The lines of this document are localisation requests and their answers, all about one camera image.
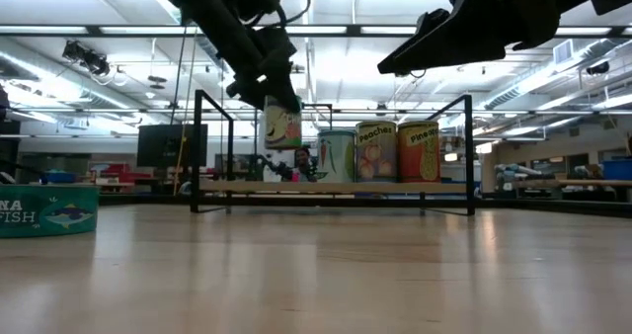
peaches can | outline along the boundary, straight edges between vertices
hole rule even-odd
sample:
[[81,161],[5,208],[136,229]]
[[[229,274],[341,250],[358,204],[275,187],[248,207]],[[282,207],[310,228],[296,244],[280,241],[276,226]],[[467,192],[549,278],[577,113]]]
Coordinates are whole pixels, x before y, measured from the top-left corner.
[[363,122],[355,128],[356,180],[396,182],[397,125],[392,122]]

wooden floor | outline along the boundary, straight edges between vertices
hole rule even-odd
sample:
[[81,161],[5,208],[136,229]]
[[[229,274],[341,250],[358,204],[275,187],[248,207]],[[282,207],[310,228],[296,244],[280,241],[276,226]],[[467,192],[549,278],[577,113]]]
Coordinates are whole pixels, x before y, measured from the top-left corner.
[[0,239],[0,333],[630,333],[631,221],[417,215],[104,208]]

can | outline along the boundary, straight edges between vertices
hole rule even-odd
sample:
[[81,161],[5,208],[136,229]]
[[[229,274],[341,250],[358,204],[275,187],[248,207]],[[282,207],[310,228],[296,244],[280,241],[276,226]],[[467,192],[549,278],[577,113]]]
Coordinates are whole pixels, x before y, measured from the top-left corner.
[[401,182],[440,182],[441,160],[437,122],[410,122],[399,125],[398,146]]
[[323,183],[350,183],[356,179],[356,133],[327,130],[318,133],[318,171]]
[[276,98],[266,97],[266,149],[295,150],[302,145],[300,113],[286,110]]
[[358,182],[397,181],[397,125],[392,122],[362,122],[355,127]]

ceiling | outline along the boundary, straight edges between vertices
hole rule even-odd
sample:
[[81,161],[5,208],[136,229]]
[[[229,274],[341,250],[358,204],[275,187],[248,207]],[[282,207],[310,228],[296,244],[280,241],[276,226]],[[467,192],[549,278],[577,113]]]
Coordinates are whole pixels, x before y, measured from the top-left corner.
[[[305,5],[305,0],[282,0],[282,6],[287,16],[298,13]],[[419,15],[437,8],[451,9],[448,0],[312,0],[312,7],[308,14],[299,20],[300,24],[374,24],[374,25],[412,25]],[[0,25],[173,25],[177,24],[179,12],[167,0],[0,0]],[[584,4],[562,17],[562,25],[572,26],[618,26],[628,25],[632,19],[632,6],[625,7],[607,15],[598,17],[590,3]],[[266,17],[262,24],[274,22],[277,17]],[[223,100],[224,108],[246,109],[249,107],[239,101],[229,99],[222,93],[222,85],[230,83],[228,72],[222,73],[209,55],[201,48],[194,38],[183,41],[180,38],[134,39],[134,38],[85,38],[80,42],[108,57],[113,67],[112,73],[105,78],[91,77],[87,71],[77,65],[69,65],[61,57],[67,41],[71,38],[43,38],[43,37],[13,37],[2,38],[4,46],[25,47],[31,55],[21,59],[28,60],[29,66],[40,67],[47,71],[55,71],[55,76],[49,79],[62,79],[78,86],[80,91],[93,91],[98,88],[100,93],[90,94],[88,100],[80,102],[65,101],[57,97],[54,106],[83,105],[90,108],[119,108],[118,102],[131,108],[167,108],[174,100],[180,107],[187,106],[190,93],[196,89],[204,89],[217,100]],[[403,43],[403,38],[292,38],[298,52],[292,60],[301,66],[310,61],[310,80],[313,81],[313,95],[308,94],[308,78],[305,73],[292,76],[292,82],[297,94],[303,100],[313,103],[333,104],[337,109],[374,109],[378,103],[386,103],[389,109],[398,110],[432,110],[440,109],[447,103],[464,93],[474,96],[475,107],[483,109],[485,102],[489,102],[499,93],[517,86],[525,76],[534,73],[538,68],[550,63],[553,58],[553,48],[564,42],[553,40],[538,48],[526,51],[511,51],[501,61],[476,63],[465,66],[437,68],[427,71],[426,75],[417,79],[411,76],[394,77],[381,75],[376,64],[396,47]],[[581,46],[590,45],[594,41],[575,42],[577,50]],[[585,96],[569,101],[567,104],[555,108],[564,110],[578,110],[589,108],[592,104],[602,101],[601,90],[589,91],[591,86],[600,86],[603,81],[621,77],[617,81],[619,91],[627,88],[627,78],[632,62],[630,45],[621,43],[619,49],[611,51],[602,58],[611,63],[611,70],[607,74],[588,76],[577,68],[571,68],[557,74],[555,78],[546,81],[529,83],[528,90],[520,97],[503,103],[497,110],[537,110],[543,104],[565,97],[580,90],[594,94],[588,102]],[[5,47],[4,52],[11,54],[12,50]],[[165,89],[153,90],[148,81],[149,75],[160,76],[168,81]],[[110,96],[109,102],[102,98]],[[41,107],[34,101],[23,101],[21,107]],[[29,120],[32,115],[14,116],[16,119]],[[52,118],[73,118],[72,114],[49,114]],[[116,120],[120,124],[134,126],[129,121],[138,116],[128,116],[130,119]],[[144,123],[166,123],[170,114],[153,116],[144,119]],[[178,114],[176,121],[181,122],[186,115]],[[250,111],[235,113],[241,122],[238,129],[241,134],[254,132],[252,124],[248,122],[254,117]],[[402,121],[403,116],[389,115],[388,119]],[[424,115],[414,115],[408,121],[422,118]],[[86,118],[114,120],[116,116],[87,116]],[[208,121],[218,121],[219,114],[207,114]],[[309,120],[318,119],[316,126],[326,126],[323,116],[308,116]],[[351,113],[335,114],[334,126],[351,126],[359,120],[378,119],[375,115],[356,115]],[[558,122],[559,118],[551,121],[540,121],[541,125]],[[444,125],[459,124],[454,117],[443,119]],[[494,134],[511,130],[515,125],[521,125],[521,116],[493,115],[492,117],[477,118],[477,127],[498,127]],[[97,123],[104,132],[108,130],[107,123]],[[210,132],[220,134],[219,126],[211,127]]]

food can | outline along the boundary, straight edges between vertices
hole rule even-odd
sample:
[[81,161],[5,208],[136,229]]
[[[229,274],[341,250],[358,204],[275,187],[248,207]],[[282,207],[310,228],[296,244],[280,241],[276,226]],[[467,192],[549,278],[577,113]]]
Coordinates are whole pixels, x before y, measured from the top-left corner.
[[437,122],[410,122],[399,125],[400,181],[440,182],[441,160]]
[[397,125],[362,122],[356,131],[355,179],[358,182],[396,182]]
[[295,150],[302,145],[300,113],[286,110],[276,98],[266,97],[266,149]]
[[347,183],[356,179],[356,133],[327,130],[318,134],[318,171],[322,183]]

